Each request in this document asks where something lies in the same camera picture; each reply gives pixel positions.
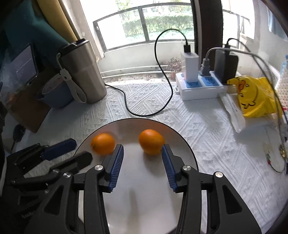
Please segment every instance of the metal railing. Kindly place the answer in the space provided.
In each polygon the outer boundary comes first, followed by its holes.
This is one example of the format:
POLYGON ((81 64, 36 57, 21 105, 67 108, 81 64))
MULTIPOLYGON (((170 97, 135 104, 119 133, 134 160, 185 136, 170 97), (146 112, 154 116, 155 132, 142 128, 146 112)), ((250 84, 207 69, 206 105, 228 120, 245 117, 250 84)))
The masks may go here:
MULTIPOLYGON (((132 8, 129 8, 129 9, 122 10, 122 11, 118 11, 118 12, 115 12, 113 14, 104 16, 104 17, 102 17, 102 18, 100 18, 98 20, 95 20, 93 22, 93 25, 94 25, 97 37, 98 37, 98 39, 100 41, 100 44, 102 46, 103 51, 106 52, 106 51, 109 51, 109 50, 115 50, 115 49, 119 49, 119 48, 122 48, 122 47, 130 46, 130 45, 139 45, 139 44, 143 44, 143 43, 155 42, 155 40, 151 40, 149 38, 148 29, 147 29, 147 25, 146 25, 143 9, 144 8, 149 8, 149 7, 155 7, 155 6, 177 6, 177 5, 191 6, 191 3, 182 3, 182 2, 154 3, 154 4, 143 5, 143 6, 138 6, 138 7, 132 7, 132 8), (133 10, 138 10, 138 13, 139 13, 139 16, 140 16, 140 20, 141 20, 141 24, 142 24, 142 29, 143 29, 143 32, 144 32, 145 41, 129 43, 129 44, 125 44, 125 45, 121 45, 121 46, 117 46, 117 47, 113 47, 113 48, 108 48, 107 49, 106 45, 105 45, 105 42, 104 42, 104 39, 103 39, 103 36, 102 36, 101 31, 99 29, 98 22, 102 21, 104 19, 107 19, 109 17, 115 16, 115 15, 120 15, 122 13, 125 13, 125 12, 128 12, 128 11, 133 11, 133 10)), ((238 30, 237 30, 237 39, 240 39, 240 18, 241 17, 243 18, 242 27, 244 26, 244 19, 248 20, 249 23, 250 23, 250 20, 247 19, 246 17, 240 16, 239 14, 236 14, 234 12, 227 11, 227 10, 223 10, 223 11, 227 12, 229 14, 233 14, 233 15, 237 16, 237 28, 238 28, 238 30)), ((183 39, 159 39, 159 41, 183 41, 183 39)))

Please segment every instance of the black cable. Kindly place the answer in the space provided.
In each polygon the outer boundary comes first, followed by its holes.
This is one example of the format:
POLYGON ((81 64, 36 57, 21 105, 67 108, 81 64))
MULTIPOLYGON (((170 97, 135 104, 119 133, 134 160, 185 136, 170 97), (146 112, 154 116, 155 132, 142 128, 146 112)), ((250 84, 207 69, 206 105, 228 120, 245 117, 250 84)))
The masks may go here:
POLYGON ((165 104, 160 110, 156 111, 155 113, 148 114, 148 115, 139 115, 139 114, 133 113, 133 112, 128 108, 128 106, 127 106, 126 93, 125 93, 123 90, 119 89, 119 88, 116 88, 116 87, 113 87, 113 86, 111 86, 111 85, 105 84, 106 86, 111 87, 111 88, 113 88, 113 89, 116 89, 116 90, 118 90, 118 91, 120 91, 120 92, 122 92, 122 93, 124 94, 125 107, 126 107, 127 111, 128 111, 130 114, 132 114, 132 115, 135 115, 135 116, 138 116, 138 117, 149 117, 149 116, 156 115, 156 114, 160 113, 161 111, 163 111, 163 110, 165 109, 165 107, 168 105, 168 103, 169 103, 169 102, 171 101, 171 99, 172 99, 172 96, 173 96, 173 87, 172 87, 172 85, 171 85, 168 77, 166 76, 164 70, 162 69, 162 67, 161 67, 161 65, 160 65, 160 63, 159 63, 159 61, 158 61, 158 59, 157 59, 157 53, 156 53, 156 45, 157 45, 157 41, 158 41, 159 37, 160 37, 163 33, 167 32, 167 31, 169 31, 169 30, 175 30, 175 31, 180 32, 180 33, 184 36, 184 38, 185 38, 185 41, 186 41, 185 46, 186 46, 186 47, 188 46, 188 41, 187 41, 185 35, 184 35, 180 30, 178 30, 178 29, 166 29, 166 30, 164 30, 163 32, 161 32, 161 33, 159 34, 159 36, 156 38, 156 40, 155 40, 155 44, 154 44, 155 59, 156 59, 156 62, 157 62, 157 64, 158 64, 160 70, 162 71, 163 75, 165 76, 166 80, 168 81, 168 84, 169 84, 170 89, 171 89, 171 96, 170 96, 170 98, 168 99, 168 101, 166 102, 166 104, 165 104))
MULTIPOLYGON (((248 52, 251 52, 251 50, 248 48, 248 46, 246 46, 242 41, 240 41, 239 39, 236 39, 236 38, 229 38, 229 39, 227 40, 226 45, 228 45, 228 44, 229 44, 229 41, 231 41, 231 40, 236 40, 236 41, 238 41, 239 43, 241 43, 241 44, 246 48, 246 50, 248 50, 248 52)), ((262 73, 266 76, 266 78, 267 78, 267 75, 265 74, 263 68, 259 65, 259 63, 258 63, 258 61, 256 60, 256 58, 255 58, 254 56, 252 56, 252 58, 254 59, 254 61, 255 61, 256 64, 258 65, 258 67, 260 68, 261 72, 262 72, 262 73)), ((274 92, 274 95, 277 97, 277 99, 278 99, 278 101, 279 101, 279 103, 280 103, 280 105, 281 105, 280 99, 279 99, 279 97, 278 97, 278 95, 277 95, 274 87, 271 85, 271 83, 270 83, 269 80, 268 80, 268 83, 270 84, 270 86, 271 86, 271 88, 272 88, 272 90, 273 90, 273 92, 274 92)), ((286 114, 285 114, 285 112, 284 112, 284 110, 283 110, 282 107, 281 107, 281 109, 282 109, 283 115, 284 115, 284 117, 285 117, 285 121, 286 121, 286 123, 287 123, 287 125, 288 125, 288 119, 287 119, 287 117, 286 117, 286 114)))

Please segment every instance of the hedge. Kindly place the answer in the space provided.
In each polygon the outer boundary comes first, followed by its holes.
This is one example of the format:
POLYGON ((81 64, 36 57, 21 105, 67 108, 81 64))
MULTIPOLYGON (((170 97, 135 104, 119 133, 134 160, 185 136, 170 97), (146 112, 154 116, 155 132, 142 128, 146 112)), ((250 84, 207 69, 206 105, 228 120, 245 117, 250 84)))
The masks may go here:
MULTIPOLYGON (((176 28, 179 30, 194 28, 192 15, 178 14, 173 16, 145 17, 145 21, 149 33, 161 32, 169 28, 176 28)), ((126 37, 143 34, 140 19, 127 21, 122 25, 126 37)))

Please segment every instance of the orange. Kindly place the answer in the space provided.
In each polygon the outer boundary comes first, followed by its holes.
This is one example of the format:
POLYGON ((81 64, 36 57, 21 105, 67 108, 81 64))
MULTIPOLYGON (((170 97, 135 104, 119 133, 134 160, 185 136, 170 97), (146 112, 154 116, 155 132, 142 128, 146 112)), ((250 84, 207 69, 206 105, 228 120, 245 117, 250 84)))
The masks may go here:
POLYGON ((108 133, 101 133, 91 141, 91 148, 102 156, 112 154, 115 148, 115 140, 108 133))
POLYGON ((146 154, 158 155, 165 144, 165 140, 155 130, 146 129, 139 135, 139 143, 146 154))

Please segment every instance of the white plate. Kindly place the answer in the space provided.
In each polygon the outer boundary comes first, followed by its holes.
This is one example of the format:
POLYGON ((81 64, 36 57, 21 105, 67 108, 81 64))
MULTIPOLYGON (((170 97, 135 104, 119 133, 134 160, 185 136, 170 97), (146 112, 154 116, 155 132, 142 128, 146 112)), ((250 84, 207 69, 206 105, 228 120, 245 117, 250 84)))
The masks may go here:
MULTIPOLYGON (((160 122, 129 118, 111 122, 93 132, 79 146, 75 154, 89 151, 92 163, 79 173, 88 171, 103 158, 90 148, 93 137, 111 134, 116 144, 124 146, 124 159, 116 188, 104 193, 104 204, 111 234, 164 234, 178 223, 182 193, 175 194, 169 187, 161 155, 146 155, 138 137, 145 129, 159 132, 170 145, 174 155, 197 170, 195 156, 188 143, 175 130, 160 122)), ((79 196, 79 218, 83 221, 83 192, 79 196)))

